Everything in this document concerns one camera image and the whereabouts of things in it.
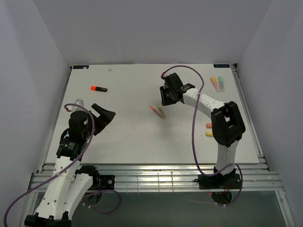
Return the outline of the thin yellow highlighter pen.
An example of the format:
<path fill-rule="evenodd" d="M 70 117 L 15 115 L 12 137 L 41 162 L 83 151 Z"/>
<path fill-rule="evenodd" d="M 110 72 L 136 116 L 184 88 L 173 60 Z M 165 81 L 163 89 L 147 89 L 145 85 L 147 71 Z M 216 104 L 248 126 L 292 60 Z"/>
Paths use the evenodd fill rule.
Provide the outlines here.
<path fill-rule="evenodd" d="M 166 119 L 166 115 L 165 115 L 164 111 L 162 110 L 161 106 L 160 105 L 156 105 L 156 106 L 157 106 L 160 114 L 162 115 L 163 119 Z"/>

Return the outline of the thin orange highlighter pen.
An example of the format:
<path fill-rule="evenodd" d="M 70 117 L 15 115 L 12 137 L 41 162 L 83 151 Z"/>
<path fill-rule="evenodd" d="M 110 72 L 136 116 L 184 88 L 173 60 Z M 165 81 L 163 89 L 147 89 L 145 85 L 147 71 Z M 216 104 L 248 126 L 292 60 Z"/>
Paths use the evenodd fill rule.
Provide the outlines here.
<path fill-rule="evenodd" d="M 160 118 L 163 119 L 163 116 L 162 116 L 162 115 L 161 115 L 153 106 L 149 105 L 149 108 L 150 108 L 154 113 L 156 113 Z"/>

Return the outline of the black orange-capped highlighter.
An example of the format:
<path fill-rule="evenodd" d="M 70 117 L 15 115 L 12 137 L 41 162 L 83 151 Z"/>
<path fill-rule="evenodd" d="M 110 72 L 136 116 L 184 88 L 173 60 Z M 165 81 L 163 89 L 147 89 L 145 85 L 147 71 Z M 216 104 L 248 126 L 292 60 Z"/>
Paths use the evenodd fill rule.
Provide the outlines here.
<path fill-rule="evenodd" d="M 104 88 L 104 87 L 91 86 L 90 89 L 93 90 L 93 91 L 107 92 L 107 88 Z"/>

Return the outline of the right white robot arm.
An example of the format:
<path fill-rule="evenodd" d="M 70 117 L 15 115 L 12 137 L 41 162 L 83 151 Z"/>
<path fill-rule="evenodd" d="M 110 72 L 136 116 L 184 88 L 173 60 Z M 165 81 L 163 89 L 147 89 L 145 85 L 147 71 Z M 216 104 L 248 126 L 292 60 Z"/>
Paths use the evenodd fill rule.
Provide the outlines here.
<path fill-rule="evenodd" d="M 181 102 L 210 118 L 212 133 L 217 142 L 217 161 L 213 174 L 201 173 L 196 182 L 200 189 L 240 189 L 242 176 L 235 167 L 235 153 L 246 128 L 237 104 L 224 103 L 202 94 L 192 84 L 183 84 L 177 73 L 163 75 L 160 87 L 161 104 Z"/>

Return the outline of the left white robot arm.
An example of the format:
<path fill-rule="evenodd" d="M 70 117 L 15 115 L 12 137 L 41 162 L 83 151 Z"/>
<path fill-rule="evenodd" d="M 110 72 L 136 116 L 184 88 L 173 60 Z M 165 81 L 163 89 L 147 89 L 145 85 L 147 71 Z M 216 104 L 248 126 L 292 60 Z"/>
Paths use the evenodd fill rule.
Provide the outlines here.
<path fill-rule="evenodd" d="M 71 113 L 69 127 L 61 134 L 52 177 L 34 214 L 26 216 L 26 227 L 70 227 L 83 197 L 100 198 L 103 192 L 114 190 L 113 175 L 101 175 L 95 166 L 80 164 L 93 136 L 104 130 L 116 115 L 97 104 L 91 107 L 99 116 L 79 102 L 72 108 L 65 105 Z"/>

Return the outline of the pastel orange highlighter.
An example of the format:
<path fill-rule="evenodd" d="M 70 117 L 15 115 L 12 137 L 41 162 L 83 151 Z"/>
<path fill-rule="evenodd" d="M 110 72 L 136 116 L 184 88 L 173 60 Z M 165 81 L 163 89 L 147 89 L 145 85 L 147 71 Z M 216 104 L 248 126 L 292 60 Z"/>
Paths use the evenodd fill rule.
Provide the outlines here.
<path fill-rule="evenodd" d="M 218 92 L 218 93 L 221 92 L 220 86 L 219 86 L 216 78 L 215 77 L 211 77 L 210 80 L 211 80 L 211 83 L 214 86 L 216 92 Z"/>

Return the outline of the pastel green highlighter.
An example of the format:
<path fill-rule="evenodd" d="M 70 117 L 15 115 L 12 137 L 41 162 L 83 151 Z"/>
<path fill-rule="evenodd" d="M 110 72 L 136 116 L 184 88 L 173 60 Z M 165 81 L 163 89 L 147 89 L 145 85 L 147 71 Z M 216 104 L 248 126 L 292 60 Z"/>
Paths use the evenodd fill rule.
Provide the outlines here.
<path fill-rule="evenodd" d="M 221 92 L 224 92 L 224 91 L 225 91 L 225 88 L 224 88 L 223 77 L 218 77 L 218 82 L 219 82 L 220 91 L 221 91 Z"/>

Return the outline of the pastel yellow highlighter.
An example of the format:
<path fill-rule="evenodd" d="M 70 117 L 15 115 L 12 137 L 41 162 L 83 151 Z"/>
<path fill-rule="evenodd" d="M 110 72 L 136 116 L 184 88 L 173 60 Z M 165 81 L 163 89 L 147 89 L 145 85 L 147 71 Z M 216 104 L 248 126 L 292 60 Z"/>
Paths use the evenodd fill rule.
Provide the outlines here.
<path fill-rule="evenodd" d="M 207 132 L 205 133 L 205 135 L 208 136 L 208 137 L 212 137 L 212 136 L 213 136 L 213 133 L 212 133 L 211 131 L 207 131 Z"/>

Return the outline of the left blue corner label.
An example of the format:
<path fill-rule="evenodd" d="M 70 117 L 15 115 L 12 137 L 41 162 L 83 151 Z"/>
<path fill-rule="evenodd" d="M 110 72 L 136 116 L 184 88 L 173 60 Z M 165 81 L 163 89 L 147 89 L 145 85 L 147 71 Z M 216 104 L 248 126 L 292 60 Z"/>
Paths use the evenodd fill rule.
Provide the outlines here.
<path fill-rule="evenodd" d="M 73 70 L 82 70 L 82 69 L 88 69 L 89 65 L 74 65 L 72 67 Z"/>

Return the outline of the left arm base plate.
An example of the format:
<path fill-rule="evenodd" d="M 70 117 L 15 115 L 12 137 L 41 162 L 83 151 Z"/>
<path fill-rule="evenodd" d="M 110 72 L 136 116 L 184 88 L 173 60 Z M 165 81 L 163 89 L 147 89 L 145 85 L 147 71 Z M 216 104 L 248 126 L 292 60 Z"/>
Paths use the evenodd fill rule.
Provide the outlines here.
<path fill-rule="evenodd" d="M 113 190 L 114 187 L 114 175 L 97 175 L 93 177 L 93 185 L 89 188 L 89 190 Z"/>

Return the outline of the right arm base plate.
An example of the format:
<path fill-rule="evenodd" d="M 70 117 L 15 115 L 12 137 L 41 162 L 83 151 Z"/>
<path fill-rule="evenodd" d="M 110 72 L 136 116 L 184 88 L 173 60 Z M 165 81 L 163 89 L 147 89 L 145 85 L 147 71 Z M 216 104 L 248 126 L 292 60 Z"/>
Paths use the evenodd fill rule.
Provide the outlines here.
<path fill-rule="evenodd" d="M 199 183 L 199 189 L 240 189 L 241 178 L 239 174 L 221 175 L 212 177 L 199 175 L 195 180 Z"/>

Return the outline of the aluminium frame rails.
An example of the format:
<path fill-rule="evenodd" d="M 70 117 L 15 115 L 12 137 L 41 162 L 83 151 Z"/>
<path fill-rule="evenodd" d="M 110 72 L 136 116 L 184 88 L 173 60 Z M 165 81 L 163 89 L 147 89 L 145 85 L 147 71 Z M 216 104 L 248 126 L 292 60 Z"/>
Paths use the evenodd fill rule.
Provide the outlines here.
<path fill-rule="evenodd" d="M 97 165 L 102 175 L 115 176 L 118 192 L 198 192 L 195 165 Z M 244 191 L 284 190 L 278 172 L 265 163 L 241 165 Z"/>

